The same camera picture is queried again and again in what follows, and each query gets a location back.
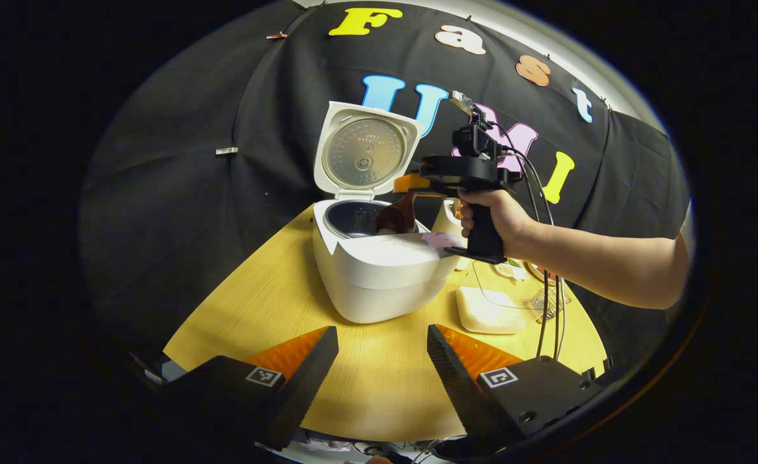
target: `yellow table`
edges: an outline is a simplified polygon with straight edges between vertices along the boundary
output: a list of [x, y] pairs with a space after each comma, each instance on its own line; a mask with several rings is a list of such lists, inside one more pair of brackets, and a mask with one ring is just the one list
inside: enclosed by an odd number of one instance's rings
[[[536, 355], [540, 324], [527, 320], [526, 330], [515, 335], [462, 329], [455, 291], [465, 271], [455, 271], [438, 296], [418, 311], [375, 324], [351, 323], [336, 312], [316, 269], [311, 217], [312, 206], [227, 276], [182, 324], [164, 353], [190, 371], [216, 355], [243, 359], [313, 329], [335, 325], [340, 352], [303, 428], [368, 441], [464, 435], [426, 350], [428, 325], [462, 330], [529, 359]], [[482, 276], [491, 267], [478, 262], [476, 270]], [[541, 289], [532, 277], [514, 285], [524, 296]], [[594, 367], [600, 375], [606, 358], [603, 344], [576, 296], [568, 289], [567, 296], [572, 302], [567, 306], [559, 361], [576, 372]], [[552, 355], [553, 328], [549, 320], [543, 354]]]

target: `yellow letter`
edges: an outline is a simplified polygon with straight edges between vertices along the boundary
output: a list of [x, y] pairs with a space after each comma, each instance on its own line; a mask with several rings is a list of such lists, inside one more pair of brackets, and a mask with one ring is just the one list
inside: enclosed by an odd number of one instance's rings
[[485, 55], [485, 49], [482, 48], [482, 37], [476, 32], [456, 26], [442, 26], [442, 30], [444, 32], [436, 33], [437, 41], [464, 49], [474, 55]]
[[574, 161], [570, 156], [556, 152], [556, 167], [554, 172], [550, 174], [550, 180], [548, 185], [542, 188], [542, 194], [545, 195], [546, 200], [549, 202], [559, 202], [559, 191], [562, 190], [562, 185], [565, 183], [565, 177], [568, 177], [568, 172], [574, 168]]
[[347, 16], [342, 24], [330, 30], [328, 35], [365, 35], [370, 32], [370, 29], [364, 27], [367, 23], [379, 27], [385, 24], [387, 17], [402, 17], [401, 11], [387, 8], [348, 8], [345, 11]]

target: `inner lid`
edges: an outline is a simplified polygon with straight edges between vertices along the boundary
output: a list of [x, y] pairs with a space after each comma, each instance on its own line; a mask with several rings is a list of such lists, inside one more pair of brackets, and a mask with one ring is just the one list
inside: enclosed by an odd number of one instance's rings
[[393, 176], [405, 156], [405, 135], [388, 121], [348, 117], [330, 136], [324, 168], [342, 188], [367, 189]]
[[376, 235], [376, 217], [386, 205], [366, 200], [336, 202], [325, 211], [325, 223], [347, 238]]

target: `blue letter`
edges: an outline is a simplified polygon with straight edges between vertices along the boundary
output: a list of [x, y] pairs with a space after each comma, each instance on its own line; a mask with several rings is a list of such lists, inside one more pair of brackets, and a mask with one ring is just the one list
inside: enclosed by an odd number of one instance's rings
[[391, 103], [393, 103], [393, 97], [396, 97], [396, 91], [405, 88], [405, 81], [402, 79], [378, 74], [365, 76], [362, 82], [367, 87], [362, 106], [385, 111], [391, 111]]
[[433, 120], [436, 118], [436, 111], [439, 108], [439, 102], [447, 98], [447, 91], [443, 88], [420, 83], [416, 86], [416, 91], [421, 95], [420, 109], [416, 111], [416, 120], [425, 126], [422, 136], [428, 135], [433, 127]]
[[585, 96], [585, 92], [579, 88], [571, 88], [571, 90], [577, 94], [577, 109], [579, 110], [579, 115], [585, 119], [585, 122], [593, 121], [594, 118], [588, 114], [588, 109], [591, 108], [591, 102], [588, 101], [588, 97]]

